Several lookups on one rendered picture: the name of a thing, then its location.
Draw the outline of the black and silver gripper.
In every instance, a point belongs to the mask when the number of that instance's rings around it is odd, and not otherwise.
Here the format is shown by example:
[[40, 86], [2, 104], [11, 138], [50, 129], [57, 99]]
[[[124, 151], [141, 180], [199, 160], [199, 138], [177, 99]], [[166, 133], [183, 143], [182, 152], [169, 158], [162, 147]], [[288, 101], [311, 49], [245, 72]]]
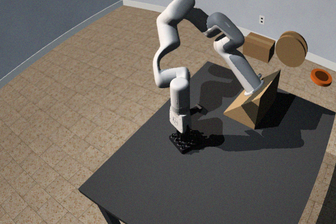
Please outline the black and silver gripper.
[[[192, 126], [190, 110], [183, 114], [174, 113], [170, 107], [170, 122], [176, 128], [176, 136], [180, 136], [180, 140], [185, 139], [186, 135], [190, 135]], [[190, 125], [190, 127], [189, 127]]]

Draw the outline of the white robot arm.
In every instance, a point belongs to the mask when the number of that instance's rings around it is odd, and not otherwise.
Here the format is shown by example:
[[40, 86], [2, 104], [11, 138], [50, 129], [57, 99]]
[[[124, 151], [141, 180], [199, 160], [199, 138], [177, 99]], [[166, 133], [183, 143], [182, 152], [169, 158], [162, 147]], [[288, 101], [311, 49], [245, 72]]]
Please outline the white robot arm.
[[190, 109], [190, 71], [186, 67], [160, 69], [160, 60], [181, 44], [177, 24], [189, 20], [206, 37], [222, 35], [214, 41], [215, 51], [226, 61], [243, 88], [245, 96], [259, 90], [264, 81], [259, 80], [245, 56], [237, 50], [245, 42], [244, 35], [224, 14], [216, 12], [208, 16], [195, 6], [195, 0], [174, 0], [157, 20], [160, 48], [153, 60], [155, 83], [159, 88], [170, 88], [171, 109], [183, 114]]

